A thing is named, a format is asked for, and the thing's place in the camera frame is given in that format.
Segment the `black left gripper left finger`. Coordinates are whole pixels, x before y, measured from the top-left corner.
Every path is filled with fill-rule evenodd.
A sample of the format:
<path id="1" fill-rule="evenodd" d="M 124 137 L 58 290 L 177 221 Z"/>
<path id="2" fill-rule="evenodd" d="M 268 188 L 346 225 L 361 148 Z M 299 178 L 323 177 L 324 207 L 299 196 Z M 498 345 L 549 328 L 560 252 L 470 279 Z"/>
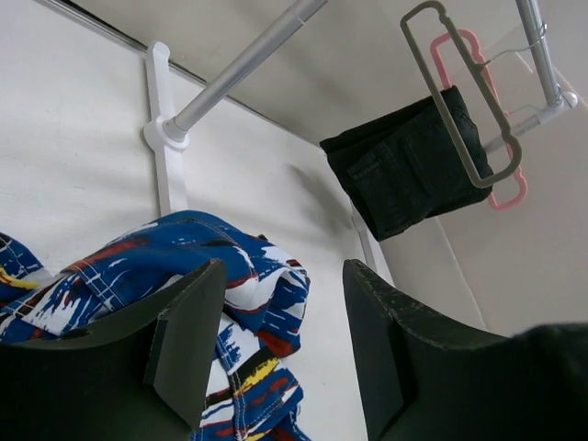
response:
<path id="1" fill-rule="evenodd" d="M 198 430 L 227 272 L 211 260 L 63 339 L 1 348 L 4 440 L 187 440 Z"/>

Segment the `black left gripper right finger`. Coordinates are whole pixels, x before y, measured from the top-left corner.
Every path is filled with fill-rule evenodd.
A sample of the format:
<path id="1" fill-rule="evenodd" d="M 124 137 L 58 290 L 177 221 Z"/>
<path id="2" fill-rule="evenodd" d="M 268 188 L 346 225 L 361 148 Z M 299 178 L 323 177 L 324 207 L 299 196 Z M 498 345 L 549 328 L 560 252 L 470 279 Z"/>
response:
<path id="1" fill-rule="evenodd" d="M 584 440 L 587 327 L 511 337 L 456 321 L 357 260 L 345 306 L 371 440 Z"/>

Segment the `blue patterned trousers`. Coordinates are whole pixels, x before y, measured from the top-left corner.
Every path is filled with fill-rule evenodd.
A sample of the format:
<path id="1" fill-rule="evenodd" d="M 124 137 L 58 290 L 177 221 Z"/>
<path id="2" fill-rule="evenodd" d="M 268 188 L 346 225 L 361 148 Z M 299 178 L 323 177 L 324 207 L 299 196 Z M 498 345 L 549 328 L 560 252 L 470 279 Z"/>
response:
<path id="1" fill-rule="evenodd" d="M 208 213 L 164 216 L 50 274 L 1 239 L 1 339 L 53 340 L 168 287 L 209 260 L 228 273 L 196 440 L 301 440 L 303 391 L 283 359 L 300 348 L 304 267 L 264 236 Z"/>

